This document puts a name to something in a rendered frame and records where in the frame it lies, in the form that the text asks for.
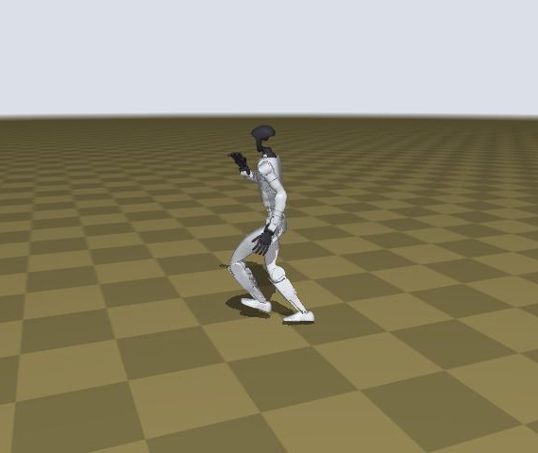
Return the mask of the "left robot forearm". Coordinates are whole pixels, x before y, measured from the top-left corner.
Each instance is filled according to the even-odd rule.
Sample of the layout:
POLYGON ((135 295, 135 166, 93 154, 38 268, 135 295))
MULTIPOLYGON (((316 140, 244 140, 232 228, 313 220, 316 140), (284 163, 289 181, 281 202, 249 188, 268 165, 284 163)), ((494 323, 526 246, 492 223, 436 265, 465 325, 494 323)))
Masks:
POLYGON ((285 211, 285 204, 286 204, 286 198, 284 194, 278 194, 276 196, 276 204, 273 206, 273 213, 272 217, 269 222, 268 229, 272 230, 273 232, 276 230, 276 228, 280 224, 280 218, 282 217, 282 213, 285 211))

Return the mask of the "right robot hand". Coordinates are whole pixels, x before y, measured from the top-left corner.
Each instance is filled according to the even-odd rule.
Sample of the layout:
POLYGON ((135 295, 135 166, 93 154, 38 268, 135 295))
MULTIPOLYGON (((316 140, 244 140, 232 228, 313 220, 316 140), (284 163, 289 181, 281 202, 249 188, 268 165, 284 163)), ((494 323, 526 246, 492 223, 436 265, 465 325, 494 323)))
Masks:
POLYGON ((241 171, 246 171, 246 173, 248 175, 250 175, 250 170, 248 168, 248 166, 246 165, 246 157, 243 157, 241 153, 237 153, 237 152, 234 152, 234 153, 231 153, 228 155, 228 157, 231 156, 235 162, 240 166, 239 170, 240 172, 241 171))

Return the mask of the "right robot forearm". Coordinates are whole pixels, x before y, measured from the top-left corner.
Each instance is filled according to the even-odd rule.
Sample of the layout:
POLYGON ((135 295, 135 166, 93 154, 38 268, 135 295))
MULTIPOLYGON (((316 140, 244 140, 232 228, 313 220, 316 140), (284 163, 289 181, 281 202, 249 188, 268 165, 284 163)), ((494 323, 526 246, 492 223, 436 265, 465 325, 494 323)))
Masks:
MULTIPOLYGON (((250 169, 249 169, 249 170, 250 170, 250 169)), ((254 182, 256 182, 256 183, 258 184, 258 180, 257 180, 256 173, 255 173, 255 172, 250 171, 250 175, 248 175, 248 174, 246 173, 246 171, 241 171, 241 175, 242 175, 243 177, 245 177, 246 179, 251 180, 251 181, 254 181, 254 182)))

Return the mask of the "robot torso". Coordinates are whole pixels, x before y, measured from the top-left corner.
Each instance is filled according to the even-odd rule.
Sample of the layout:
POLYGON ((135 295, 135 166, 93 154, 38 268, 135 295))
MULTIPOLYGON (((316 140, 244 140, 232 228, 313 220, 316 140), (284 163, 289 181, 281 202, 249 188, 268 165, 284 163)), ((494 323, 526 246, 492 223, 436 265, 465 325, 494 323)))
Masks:
MULTIPOLYGON (((260 164, 262 162, 266 161, 266 160, 268 160, 272 164, 272 166, 274 167, 275 174, 277 175, 277 178, 278 178, 278 180, 280 181, 280 183, 281 183, 281 185, 283 187, 281 162, 280 162, 279 156, 277 156, 276 158, 267 158, 266 155, 263 155, 263 158, 261 157, 259 159, 259 161, 258 161, 258 164, 257 164, 256 177, 257 177, 260 192, 261 192, 262 203, 263 203, 263 205, 265 207, 268 207, 267 208, 268 216, 266 218, 265 225, 267 225, 270 222, 270 219, 272 217, 272 213, 273 213, 273 210, 274 210, 273 206, 276 204, 276 201, 275 201, 276 191, 274 191, 274 190, 272 190, 270 188, 270 186, 268 185, 266 180, 261 176, 261 174, 259 172, 260 164)), ((280 224, 278 226, 278 229, 279 229, 279 233, 278 233, 277 236, 279 237, 286 230, 286 218, 285 218, 284 213, 282 213, 282 217, 280 218, 280 224)))

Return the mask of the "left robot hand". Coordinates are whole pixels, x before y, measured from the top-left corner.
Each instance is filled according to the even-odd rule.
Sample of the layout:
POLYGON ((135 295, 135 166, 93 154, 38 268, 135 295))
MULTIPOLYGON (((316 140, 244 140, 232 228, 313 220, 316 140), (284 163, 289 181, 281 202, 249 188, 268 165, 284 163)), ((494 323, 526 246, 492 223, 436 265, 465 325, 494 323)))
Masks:
POLYGON ((268 223, 268 224, 266 225, 266 227, 265 227, 263 233, 262 233, 261 235, 259 235, 258 237, 256 237, 256 238, 252 241, 252 243, 253 243, 253 242, 255 242, 257 239, 259 239, 259 242, 256 244, 256 246, 255 246, 252 250, 255 250, 255 249, 259 246, 259 244, 261 244, 260 247, 258 248, 258 250, 255 252, 255 254, 257 254, 257 253, 261 250, 261 252, 259 253, 259 255, 260 255, 260 254, 263 252, 263 250, 265 249, 265 247, 266 247, 266 249, 265 249, 265 251, 264 251, 264 253, 263 253, 262 255, 264 256, 264 255, 267 253, 267 251, 268 251, 269 245, 271 244, 271 241, 272 241, 271 236, 273 236, 274 233, 275 233, 275 231, 273 232, 272 230, 268 229, 269 225, 270 225, 270 224, 268 223), (266 246, 266 245, 267 245, 267 246, 266 246), (263 247, 262 247, 262 246, 263 246, 263 247), (261 248, 262 248, 262 249, 261 249, 261 248))

